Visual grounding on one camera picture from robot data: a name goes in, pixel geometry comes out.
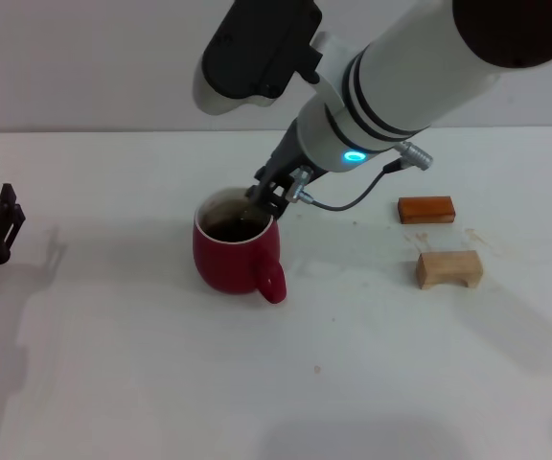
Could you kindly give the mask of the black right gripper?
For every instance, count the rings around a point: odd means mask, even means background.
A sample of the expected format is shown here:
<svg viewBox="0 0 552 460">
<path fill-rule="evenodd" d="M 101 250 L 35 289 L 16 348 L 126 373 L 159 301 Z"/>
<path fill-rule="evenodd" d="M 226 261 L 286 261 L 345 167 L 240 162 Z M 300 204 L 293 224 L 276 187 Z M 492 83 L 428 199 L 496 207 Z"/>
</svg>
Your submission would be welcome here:
<svg viewBox="0 0 552 460">
<path fill-rule="evenodd" d="M 311 181 L 325 174 L 302 149 L 294 120 L 268 161 L 256 172 L 256 184 L 246 191 L 249 203 L 278 220 L 289 205 L 286 195 L 294 181 L 293 173 L 302 167 L 310 168 Z"/>
</svg>

